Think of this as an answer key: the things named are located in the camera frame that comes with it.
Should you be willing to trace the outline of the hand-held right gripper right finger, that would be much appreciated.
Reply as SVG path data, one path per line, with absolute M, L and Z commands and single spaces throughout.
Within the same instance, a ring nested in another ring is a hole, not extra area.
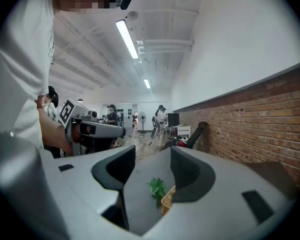
M 279 162 L 240 163 L 172 147 L 175 193 L 146 240 L 262 240 L 283 221 L 297 186 Z

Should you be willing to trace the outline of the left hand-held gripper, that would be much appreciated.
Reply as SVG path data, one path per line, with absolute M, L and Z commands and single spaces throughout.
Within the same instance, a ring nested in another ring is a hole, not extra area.
M 71 144 L 66 156 L 81 156 L 114 149 L 117 138 L 126 135 L 124 127 L 99 123 L 97 112 L 89 110 L 71 98 L 59 113 L 65 137 Z

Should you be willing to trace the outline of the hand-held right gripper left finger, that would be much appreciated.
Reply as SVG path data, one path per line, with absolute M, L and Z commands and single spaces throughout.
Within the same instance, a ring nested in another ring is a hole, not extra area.
M 39 155 L 63 223 L 61 239 L 140 239 L 129 232 L 123 195 L 135 168 L 135 146 L 58 159 L 43 149 Z

